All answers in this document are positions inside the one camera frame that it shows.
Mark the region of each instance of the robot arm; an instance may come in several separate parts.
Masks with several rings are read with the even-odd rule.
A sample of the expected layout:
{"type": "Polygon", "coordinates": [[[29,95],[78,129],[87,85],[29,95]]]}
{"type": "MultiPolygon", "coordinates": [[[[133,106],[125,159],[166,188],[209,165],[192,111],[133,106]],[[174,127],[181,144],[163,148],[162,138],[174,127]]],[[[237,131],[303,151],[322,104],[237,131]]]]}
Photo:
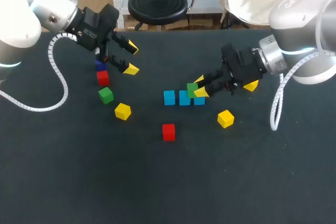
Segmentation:
{"type": "Polygon", "coordinates": [[[96,50],[98,60],[110,62],[121,72],[130,64],[108,55],[108,43],[117,42],[132,54],[138,48],[113,30],[119,11],[106,5],[100,13],[77,7],[78,0],[0,0],[0,82],[20,64],[24,54],[39,39],[41,26],[52,33],[66,31],[77,36],[77,43],[96,50]]]}
{"type": "MultiPolygon", "coordinates": [[[[236,51],[231,44],[222,48],[222,67],[202,75],[196,82],[198,97],[211,97],[227,89],[259,80],[267,72],[281,74],[304,57],[318,54],[317,36],[323,50],[336,51],[333,0],[284,0],[270,14],[273,35],[262,39],[258,49],[236,51]]],[[[303,84],[316,84],[336,74],[336,57],[316,57],[300,67],[293,78],[303,84]]]]}

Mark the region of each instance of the black table surface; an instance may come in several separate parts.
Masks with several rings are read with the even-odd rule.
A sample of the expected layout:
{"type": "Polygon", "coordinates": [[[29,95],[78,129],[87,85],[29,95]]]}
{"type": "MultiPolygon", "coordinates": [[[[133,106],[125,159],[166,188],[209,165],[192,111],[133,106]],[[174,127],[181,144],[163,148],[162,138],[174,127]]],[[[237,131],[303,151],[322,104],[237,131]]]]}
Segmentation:
{"type": "MultiPolygon", "coordinates": [[[[55,46],[69,85],[57,110],[33,113],[0,98],[0,223],[335,223],[335,80],[290,81],[279,130],[269,127],[278,78],[253,93],[223,91],[205,106],[164,106],[164,90],[220,67],[220,48],[257,47],[268,30],[125,33],[136,56],[111,50],[140,68],[108,67],[115,101],[99,99],[94,54],[73,41],[55,46]],[[132,108],[124,122],[114,109],[132,108]],[[223,129],[218,113],[235,124],[223,129]],[[175,123],[176,142],[162,124],[175,123]]],[[[50,106],[62,86],[43,34],[1,89],[30,106],[50,106]]]]}

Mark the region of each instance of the black stool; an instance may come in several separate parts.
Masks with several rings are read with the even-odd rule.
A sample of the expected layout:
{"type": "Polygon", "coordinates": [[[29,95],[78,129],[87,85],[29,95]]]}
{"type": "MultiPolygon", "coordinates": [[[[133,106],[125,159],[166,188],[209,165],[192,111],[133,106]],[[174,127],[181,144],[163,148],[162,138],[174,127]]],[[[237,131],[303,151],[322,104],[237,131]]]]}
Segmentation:
{"type": "Polygon", "coordinates": [[[134,29],[137,31],[142,24],[162,26],[179,21],[194,4],[195,0],[189,7],[187,0],[129,0],[128,10],[139,21],[134,29]]]}

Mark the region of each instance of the yellow cube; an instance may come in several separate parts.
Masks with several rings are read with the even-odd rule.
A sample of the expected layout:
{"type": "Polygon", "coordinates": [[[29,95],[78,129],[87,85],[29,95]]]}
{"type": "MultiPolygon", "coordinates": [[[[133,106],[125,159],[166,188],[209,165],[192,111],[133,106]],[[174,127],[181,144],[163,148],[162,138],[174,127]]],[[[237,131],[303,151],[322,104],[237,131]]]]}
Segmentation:
{"type": "Polygon", "coordinates": [[[245,86],[243,86],[243,88],[253,92],[258,87],[258,83],[259,80],[246,84],[245,86]]]}
{"type": "Polygon", "coordinates": [[[131,115],[131,107],[126,104],[120,103],[118,107],[116,107],[114,112],[116,113],[117,118],[126,121],[127,118],[131,115]]]}
{"type": "Polygon", "coordinates": [[[217,121],[221,124],[223,128],[227,128],[233,124],[235,117],[228,111],[223,111],[218,114],[217,121]]]}

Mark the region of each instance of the toy block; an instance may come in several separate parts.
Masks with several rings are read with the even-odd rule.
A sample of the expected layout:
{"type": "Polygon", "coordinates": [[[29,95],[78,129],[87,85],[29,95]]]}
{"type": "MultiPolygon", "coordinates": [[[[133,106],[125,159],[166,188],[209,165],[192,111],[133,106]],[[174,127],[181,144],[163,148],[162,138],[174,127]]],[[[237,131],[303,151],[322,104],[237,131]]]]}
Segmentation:
{"type": "Polygon", "coordinates": [[[221,124],[223,128],[227,128],[233,124],[235,117],[228,111],[223,111],[218,114],[217,121],[221,124]]]}
{"type": "Polygon", "coordinates": [[[162,125],[163,141],[170,142],[175,141],[175,124],[163,124],[162,125]]]}
{"type": "Polygon", "coordinates": [[[245,86],[243,86],[244,89],[247,89],[248,91],[253,92],[257,86],[258,86],[259,80],[251,82],[250,84],[246,84],[245,86]]]}
{"type": "Polygon", "coordinates": [[[95,60],[94,62],[96,64],[96,70],[97,70],[97,72],[107,70],[107,66],[106,66],[105,63],[102,63],[102,62],[100,62],[97,59],[94,59],[94,60],[95,60]]]}
{"type": "Polygon", "coordinates": [[[196,98],[196,95],[194,94],[194,91],[198,89],[198,84],[197,83],[188,83],[187,84],[187,89],[188,89],[188,97],[189,98],[196,98]]]}
{"type": "Polygon", "coordinates": [[[98,93],[99,93],[99,97],[100,97],[101,101],[104,104],[108,104],[108,103],[110,103],[114,100],[113,93],[108,87],[103,88],[98,93]]]}
{"type": "Polygon", "coordinates": [[[110,85],[109,74],[107,71],[99,71],[97,72],[97,79],[99,86],[108,86],[110,85]]]}
{"type": "Polygon", "coordinates": [[[131,74],[135,76],[138,72],[139,72],[139,68],[129,63],[128,68],[123,73],[131,74]]]}
{"type": "Polygon", "coordinates": [[[191,99],[188,97],[188,91],[180,90],[179,100],[180,100],[180,106],[189,106],[191,104],[191,99]]]}
{"type": "Polygon", "coordinates": [[[129,107],[126,104],[120,103],[118,107],[114,110],[116,113],[116,117],[119,119],[122,119],[124,121],[127,120],[127,118],[131,115],[131,107],[129,107]]]}
{"type": "Polygon", "coordinates": [[[164,105],[166,106],[175,105],[175,91],[174,90],[164,91],[163,97],[164,97],[164,105]]]}
{"type": "Polygon", "coordinates": [[[205,97],[197,97],[194,99],[194,105],[205,105],[205,97]]]}

